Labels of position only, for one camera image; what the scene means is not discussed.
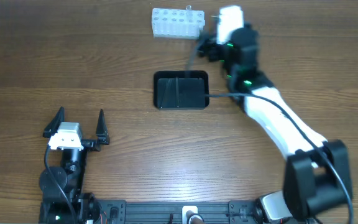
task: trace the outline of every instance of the white connector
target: white connector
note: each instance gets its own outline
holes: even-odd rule
[[[154,37],[197,39],[204,29],[204,11],[154,8],[152,28]]]

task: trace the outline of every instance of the wooden table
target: wooden table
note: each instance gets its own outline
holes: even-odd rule
[[[60,106],[94,138],[104,109],[111,144],[88,157],[85,192],[135,201],[253,200],[280,190],[284,161],[227,98],[159,111],[152,77],[183,70],[190,40],[154,39],[154,7],[188,1],[0,1],[0,222],[37,222],[47,140]],[[206,12],[233,1],[192,1]],[[358,223],[358,1],[238,1],[260,32],[260,67],[314,130],[349,147]],[[219,63],[195,60],[211,93]],[[50,155],[58,164],[60,152]],[[347,220],[346,206],[319,216]]]

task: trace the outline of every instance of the wood grain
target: wood grain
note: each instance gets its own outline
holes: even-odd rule
[[[199,0],[207,20],[236,1]],[[358,223],[358,1],[237,1],[259,31],[260,66],[293,110],[349,148]],[[251,200],[282,187],[273,142],[229,99],[202,111],[158,111],[152,75],[181,70],[189,40],[154,39],[153,7],[187,1],[0,1],[0,222],[37,222],[45,125],[94,137],[100,108],[111,144],[91,153],[85,191],[135,201]],[[218,63],[195,60],[210,92],[226,92]],[[58,164],[60,152],[50,155]],[[345,206],[319,216],[344,223]]]

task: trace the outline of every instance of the wooden tabletop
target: wooden tabletop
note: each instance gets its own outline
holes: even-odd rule
[[[183,70],[191,40],[154,39],[152,8],[190,1],[0,1],[0,222],[38,221],[47,140],[64,106],[94,138],[104,109],[111,144],[88,156],[85,192],[131,202],[253,200],[280,190],[285,162],[230,99],[205,110],[159,111],[152,77]],[[191,1],[206,22],[235,1]],[[349,148],[358,223],[358,1],[237,1],[260,34],[260,67],[290,107]],[[195,60],[211,93],[219,63]],[[58,164],[61,152],[52,152]],[[319,216],[344,223],[346,206]]]

